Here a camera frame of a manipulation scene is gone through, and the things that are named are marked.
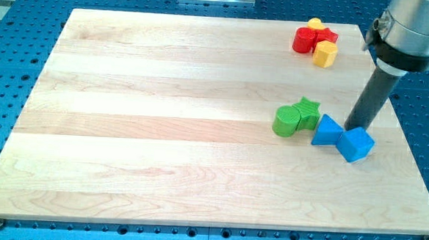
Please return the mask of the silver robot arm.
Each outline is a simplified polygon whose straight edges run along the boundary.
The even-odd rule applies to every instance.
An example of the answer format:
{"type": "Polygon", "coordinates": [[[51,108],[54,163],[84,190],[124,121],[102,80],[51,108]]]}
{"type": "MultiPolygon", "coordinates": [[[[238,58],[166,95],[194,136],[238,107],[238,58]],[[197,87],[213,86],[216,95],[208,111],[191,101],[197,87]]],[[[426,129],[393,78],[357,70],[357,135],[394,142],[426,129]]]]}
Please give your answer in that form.
{"type": "Polygon", "coordinates": [[[366,35],[376,64],[392,76],[429,71],[429,0],[391,0],[366,35]]]}

